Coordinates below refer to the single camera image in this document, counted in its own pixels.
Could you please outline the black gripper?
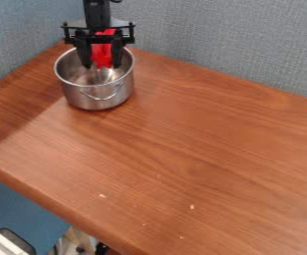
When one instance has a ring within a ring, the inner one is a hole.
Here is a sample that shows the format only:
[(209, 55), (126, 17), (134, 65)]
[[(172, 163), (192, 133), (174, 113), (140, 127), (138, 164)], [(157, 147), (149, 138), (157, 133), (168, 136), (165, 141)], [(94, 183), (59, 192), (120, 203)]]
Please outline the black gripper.
[[(85, 35), (94, 37), (98, 32), (114, 29), (122, 34), (111, 43), (113, 66), (117, 69), (122, 64), (125, 44), (136, 42), (136, 23), (124, 21), (111, 16), (111, 3), (121, 3), (124, 0), (83, 0), (85, 18), (77, 21), (65, 22), (61, 28), (65, 32), (65, 42), (73, 44), (75, 40), (74, 32), (81, 31)], [(78, 56), (82, 65), (90, 69), (91, 45), (85, 39), (78, 38), (75, 42)]]

